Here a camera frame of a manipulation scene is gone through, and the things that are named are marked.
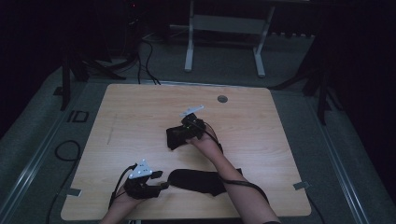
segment person's left hand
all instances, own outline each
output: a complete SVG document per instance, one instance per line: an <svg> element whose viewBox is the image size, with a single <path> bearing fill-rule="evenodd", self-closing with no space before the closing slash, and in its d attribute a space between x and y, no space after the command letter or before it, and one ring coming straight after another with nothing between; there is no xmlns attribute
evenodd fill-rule
<svg viewBox="0 0 396 224"><path fill-rule="evenodd" d="M122 186L117 192L116 199L114 200L113 204L111 204L106 215L100 223L115 224L121 222L143 201L145 201L145 199L137 200L128 196L128 194L125 192L125 188Z"/></svg>

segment hand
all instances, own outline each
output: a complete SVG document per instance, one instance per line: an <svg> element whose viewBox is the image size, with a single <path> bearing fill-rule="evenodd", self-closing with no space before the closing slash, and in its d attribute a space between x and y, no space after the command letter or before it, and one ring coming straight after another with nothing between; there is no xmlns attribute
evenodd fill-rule
<svg viewBox="0 0 396 224"><path fill-rule="evenodd" d="M125 219L140 203L145 200L134 199L125 192L122 186L117 192L116 199L111 204L101 224L115 224Z"/></svg>
<svg viewBox="0 0 396 224"><path fill-rule="evenodd" d="M215 132L210 127L206 126L205 130L210 133L210 135L216 137ZM187 139L186 142L198 148L201 153L211 161L218 157L223 157L218 144L207 133L204 133L201 139L193 137L192 139Z"/></svg>

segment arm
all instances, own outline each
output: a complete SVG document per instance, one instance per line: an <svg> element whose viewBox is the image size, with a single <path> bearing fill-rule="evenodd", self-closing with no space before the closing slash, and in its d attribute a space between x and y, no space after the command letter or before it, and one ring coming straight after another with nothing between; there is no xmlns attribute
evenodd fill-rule
<svg viewBox="0 0 396 224"><path fill-rule="evenodd" d="M247 181L224 157L207 133L200 140L193 138L188 140L188 143L197 147L215 165L223 179ZM279 222L271 206L257 190L233 184L224 184L224 187L245 224L258 224L268 221Z"/></svg>
<svg viewBox="0 0 396 224"><path fill-rule="evenodd" d="M113 204L111 204L111 207L108 209L106 215L100 222L101 224L120 223L132 212L132 210L134 210L140 203L144 201L129 197L125 193L123 186L117 192L117 195L119 196L114 200Z"/></svg>

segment person's right hand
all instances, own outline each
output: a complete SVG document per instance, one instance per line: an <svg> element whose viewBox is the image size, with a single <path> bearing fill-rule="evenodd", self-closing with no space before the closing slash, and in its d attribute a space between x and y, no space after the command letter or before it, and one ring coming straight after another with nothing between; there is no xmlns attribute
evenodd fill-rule
<svg viewBox="0 0 396 224"><path fill-rule="evenodd" d="M205 130L216 137L214 131L210 127L206 126ZM204 133L201 139L193 137L192 139L187 139L186 142L198 148L201 153L211 161L215 160L217 157L223 156L217 143L207 133Z"/></svg>

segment wooden table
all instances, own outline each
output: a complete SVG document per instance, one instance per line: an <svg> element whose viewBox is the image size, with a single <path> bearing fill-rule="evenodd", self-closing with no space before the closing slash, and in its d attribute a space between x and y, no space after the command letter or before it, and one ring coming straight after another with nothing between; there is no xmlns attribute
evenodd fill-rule
<svg viewBox="0 0 396 224"><path fill-rule="evenodd" d="M220 103L224 95L228 102ZM288 140L267 89L214 86L108 86L71 188L79 197L67 196L65 220L101 219L121 173L146 159L166 181L175 169L215 171L190 145L170 150L166 129L180 125L179 114L204 105L195 113L216 131L224 154L244 176L260 186L279 216L307 216L311 212ZM239 217L227 195L217 197L170 187L159 198L140 204L130 219Z"/></svg>

